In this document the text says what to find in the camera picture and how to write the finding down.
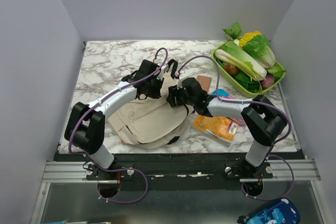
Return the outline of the tan leather card wallet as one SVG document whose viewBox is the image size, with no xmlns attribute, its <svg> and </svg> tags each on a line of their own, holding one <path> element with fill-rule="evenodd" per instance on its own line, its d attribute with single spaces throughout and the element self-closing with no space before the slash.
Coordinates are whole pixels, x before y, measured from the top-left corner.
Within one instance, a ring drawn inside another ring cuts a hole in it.
<svg viewBox="0 0 336 224">
<path fill-rule="evenodd" d="M 207 76 L 201 76 L 198 75 L 196 77 L 196 80 L 199 82 L 199 84 L 201 85 L 202 90 L 206 91 L 208 93 L 209 88 L 211 86 L 211 81 L 212 79 L 210 77 Z"/>
</svg>

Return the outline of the cream canvas backpack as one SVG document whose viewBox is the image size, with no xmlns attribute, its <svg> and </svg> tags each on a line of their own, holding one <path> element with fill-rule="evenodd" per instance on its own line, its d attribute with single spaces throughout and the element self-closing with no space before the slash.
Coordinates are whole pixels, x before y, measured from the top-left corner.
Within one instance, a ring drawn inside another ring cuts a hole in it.
<svg viewBox="0 0 336 224">
<path fill-rule="evenodd" d="M 192 106 L 171 107 L 166 101 L 168 88 L 176 85 L 169 73 L 159 99 L 133 100 L 108 118 L 108 123 L 124 144 L 142 149 L 155 149 L 177 142 L 186 131 Z"/>
</svg>

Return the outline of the yellow orange paperback book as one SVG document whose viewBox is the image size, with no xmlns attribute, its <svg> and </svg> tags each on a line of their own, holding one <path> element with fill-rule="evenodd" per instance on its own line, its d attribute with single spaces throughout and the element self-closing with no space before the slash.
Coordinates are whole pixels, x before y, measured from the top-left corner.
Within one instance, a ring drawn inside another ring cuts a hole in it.
<svg viewBox="0 0 336 224">
<path fill-rule="evenodd" d="M 224 116 L 209 118 L 198 115 L 192 120 L 191 127 L 211 140 L 230 147 L 239 129 L 239 124 Z"/>
</svg>

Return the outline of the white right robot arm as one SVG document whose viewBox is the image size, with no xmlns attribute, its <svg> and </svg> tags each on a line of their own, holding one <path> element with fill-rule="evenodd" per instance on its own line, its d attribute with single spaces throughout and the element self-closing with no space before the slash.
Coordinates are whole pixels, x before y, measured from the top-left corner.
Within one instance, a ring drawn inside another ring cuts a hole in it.
<svg viewBox="0 0 336 224">
<path fill-rule="evenodd" d="M 242 173 L 249 178 L 260 172 L 260 165 L 281 139 L 285 127 L 291 132 L 290 120 L 285 112 L 275 107 L 264 95 L 253 99 L 235 100 L 207 94 L 195 78 L 185 78 L 168 88 L 167 102 L 171 107 L 189 105 L 201 116 L 243 120 L 254 141 L 241 165 Z"/>
</svg>

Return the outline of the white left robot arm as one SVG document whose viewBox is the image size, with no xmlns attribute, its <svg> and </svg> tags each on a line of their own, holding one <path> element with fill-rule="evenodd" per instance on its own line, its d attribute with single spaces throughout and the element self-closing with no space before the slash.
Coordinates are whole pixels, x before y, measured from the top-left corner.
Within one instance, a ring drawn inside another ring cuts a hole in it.
<svg viewBox="0 0 336 224">
<path fill-rule="evenodd" d="M 69 141 L 68 147 L 82 149 L 99 165 L 98 173 L 104 179 L 112 179 L 117 171 L 114 156 L 103 144 L 106 120 L 141 95 L 160 98 L 163 75 L 168 70 L 166 64 L 159 68 L 154 62 L 143 60 L 139 69 L 123 77 L 112 91 L 88 104 L 78 102 L 73 106 L 64 138 Z"/>
</svg>

